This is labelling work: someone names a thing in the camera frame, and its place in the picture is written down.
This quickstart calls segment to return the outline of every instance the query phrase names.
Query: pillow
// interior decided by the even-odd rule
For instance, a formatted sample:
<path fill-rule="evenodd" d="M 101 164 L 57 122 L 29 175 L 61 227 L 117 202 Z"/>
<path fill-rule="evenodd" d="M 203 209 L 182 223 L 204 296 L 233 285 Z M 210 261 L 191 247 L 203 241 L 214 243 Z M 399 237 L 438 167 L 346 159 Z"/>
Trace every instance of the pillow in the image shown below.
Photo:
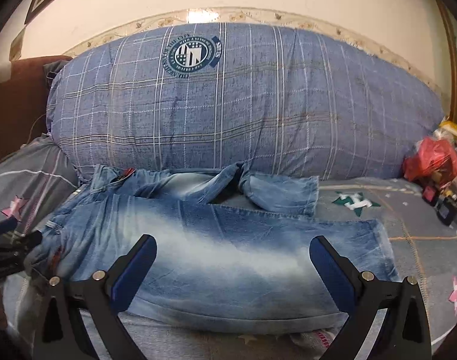
<path fill-rule="evenodd" d="M 96 164 L 223 168 L 322 179 L 399 174 L 441 121 L 394 65 L 292 28 L 159 28 L 88 50 L 57 75 L 47 127 L 87 181 Z"/>

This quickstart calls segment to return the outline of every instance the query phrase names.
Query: gray bed sheet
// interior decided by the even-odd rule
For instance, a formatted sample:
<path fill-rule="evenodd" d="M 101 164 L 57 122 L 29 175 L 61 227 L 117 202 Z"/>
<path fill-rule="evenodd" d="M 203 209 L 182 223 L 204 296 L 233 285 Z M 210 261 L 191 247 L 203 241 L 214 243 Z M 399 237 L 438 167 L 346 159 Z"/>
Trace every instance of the gray bed sheet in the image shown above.
<path fill-rule="evenodd" d="M 0 163 L 0 221 L 14 215 L 19 224 L 0 243 L 31 232 L 78 186 L 75 168 L 46 134 L 6 157 Z"/>
<path fill-rule="evenodd" d="M 357 200 L 365 203 L 356 211 L 353 203 Z M 230 195 L 222 204 L 258 209 L 239 194 Z M 323 181 L 316 218 L 374 218 L 383 223 L 400 276 L 413 274 L 420 283 L 435 350 L 457 321 L 457 227 L 440 223 L 433 208 L 422 200 L 420 188 L 400 179 Z M 40 300 L 25 273 L 7 278 L 4 305 L 9 329 L 27 352 Z M 338 331 L 338 327 L 327 327 L 281 337 L 253 336 L 189 331 L 128 313 L 121 313 L 120 318 L 146 357 L 157 360 L 317 359 Z M 83 313 L 83 320 L 100 358 L 109 359 L 90 315 Z M 367 357 L 382 320 L 380 312 L 359 359 Z"/>

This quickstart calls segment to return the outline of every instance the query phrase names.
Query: white wall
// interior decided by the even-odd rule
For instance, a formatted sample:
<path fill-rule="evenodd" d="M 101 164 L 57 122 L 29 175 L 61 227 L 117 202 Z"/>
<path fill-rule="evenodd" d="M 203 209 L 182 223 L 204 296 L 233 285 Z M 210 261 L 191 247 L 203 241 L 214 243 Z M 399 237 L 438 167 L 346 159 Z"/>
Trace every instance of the white wall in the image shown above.
<path fill-rule="evenodd" d="M 55 0 L 27 26 L 22 57 L 61 54 L 142 17 L 220 6 L 277 9 L 340 25 L 402 56 L 450 93 L 448 46 L 434 0 Z"/>

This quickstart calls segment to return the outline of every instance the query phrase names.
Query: faded denim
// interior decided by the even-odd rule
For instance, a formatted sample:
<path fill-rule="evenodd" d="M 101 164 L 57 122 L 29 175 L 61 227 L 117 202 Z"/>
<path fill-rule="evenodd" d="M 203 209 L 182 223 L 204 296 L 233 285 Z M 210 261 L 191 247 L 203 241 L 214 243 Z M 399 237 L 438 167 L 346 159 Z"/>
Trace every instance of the faded denim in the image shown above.
<path fill-rule="evenodd" d="M 89 186 L 55 212 L 28 261 L 38 271 L 63 248 L 56 274 L 83 280 L 108 269 L 144 233 L 158 255 L 129 312 L 216 332 L 284 334 L 341 325 L 340 313 L 308 256 L 324 235 L 359 270 L 397 280 L 393 253 L 376 220 L 318 221 L 318 179 L 252 173 L 242 164 L 210 171 L 137 170 L 126 179 L 99 166 Z M 208 204 L 229 183 L 261 208 Z"/>

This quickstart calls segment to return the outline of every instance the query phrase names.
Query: brown cushion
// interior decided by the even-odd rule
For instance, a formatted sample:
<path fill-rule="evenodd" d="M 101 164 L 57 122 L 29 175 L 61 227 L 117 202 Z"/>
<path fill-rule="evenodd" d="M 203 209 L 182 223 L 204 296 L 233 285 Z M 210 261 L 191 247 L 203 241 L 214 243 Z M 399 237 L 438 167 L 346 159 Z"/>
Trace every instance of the brown cushion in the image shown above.
<path fill-rule="evenodd" d="M 65 55 L 20 59 L 12 62 L 11 78 L 0 83 L 0 160 L 21 145 L 47 132 L 47 82 L 43 65 Z"/>

